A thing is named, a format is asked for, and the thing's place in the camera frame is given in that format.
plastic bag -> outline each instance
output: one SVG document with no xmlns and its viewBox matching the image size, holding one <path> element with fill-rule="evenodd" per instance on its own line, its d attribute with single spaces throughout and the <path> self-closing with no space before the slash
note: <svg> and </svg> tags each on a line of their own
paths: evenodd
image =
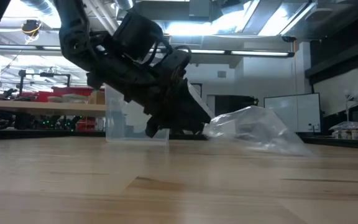
<svg viewBox="0 0 358 224">
<path fill-rule="evenodd" d="M 245 149 L 313 155 L 272 110 L 258 106 L 217 116 L 203 133 L 213 139 L 238 140 Z"/>
<path fill-rule="evenodd" d="M 330 127 L 329 130 L 340 131 L 340 130 L 350 130 L 350 129 L 357 129 L 357 128 L 358 128 L 358 122 L 344 121 Z"/>
</svg>

workbench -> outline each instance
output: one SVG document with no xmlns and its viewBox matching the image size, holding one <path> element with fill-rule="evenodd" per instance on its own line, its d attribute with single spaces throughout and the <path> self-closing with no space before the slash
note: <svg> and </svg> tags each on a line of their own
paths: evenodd
<svg viewBox="0 0 358 224">
<path fill-rule="evenodd" d="M 0 140 L 0 223 L 358 223 L 358 149 Z"/>
<path fill-rule="evenodd" d="M 106 105 L 86 105 L 77 103 L 41 103 L 0 100 L 0 110 L 44 115 L 78 115 L 93 117 L 104 117 L 106 115 Z"/>
</svg>

wooden tabletop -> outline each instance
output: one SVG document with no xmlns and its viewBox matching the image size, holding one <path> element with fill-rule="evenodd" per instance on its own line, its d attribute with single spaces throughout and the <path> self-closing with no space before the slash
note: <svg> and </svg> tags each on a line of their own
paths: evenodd
<svg viewBox="0 0 358 224">
<path fill-rule="evenodd" d="M 79 115 L 104 117 L 106 105 L 77 103 L 41 103 L 0 100 L 0 110 L 45 115 Z"/>
<path fill-rule="evenodd" d="M 0 141 L 0 223 L 358 223 L 358 149 Z"/>
</svg>

yellow cable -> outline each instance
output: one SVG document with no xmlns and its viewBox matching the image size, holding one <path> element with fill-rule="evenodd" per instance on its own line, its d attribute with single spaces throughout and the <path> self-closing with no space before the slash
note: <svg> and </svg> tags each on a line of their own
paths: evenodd
<svg viewBox="0 0 358 224">
<path fill-rule="evenodd" d="M 23 30 L 23 24 L 22 24 L 22 31 L 23 31 L 23 33 L 25 33 L 25 34 L 31 34 L 32 32 L 35 32 L 35 31 L 39 30 L 40 28 L 41 28 L 41 25 L 39 25 L 38 28 L 35 28 L 35 29 L 32 30 L 32 31 L 24 31 L 24 30 Z"/>
</svg>

ductwork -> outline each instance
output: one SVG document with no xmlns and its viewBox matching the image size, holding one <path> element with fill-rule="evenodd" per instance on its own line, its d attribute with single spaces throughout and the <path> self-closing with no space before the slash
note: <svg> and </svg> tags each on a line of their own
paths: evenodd
<svg viewBox="0 0 358 224">
<path fill-rule="evenodd" d="M 43 16 L 51 16 L 56 12 L 55 6 L 49 0 L 21 0 L 24 4 L 36 11 L 40 11 Z"/>
<path fill-rule="evenodd" d="M 115 2 L 118 8 L 122 10 L 129 10 L 134 7 L 133 0 L 115 0 Z"/>
</svg>

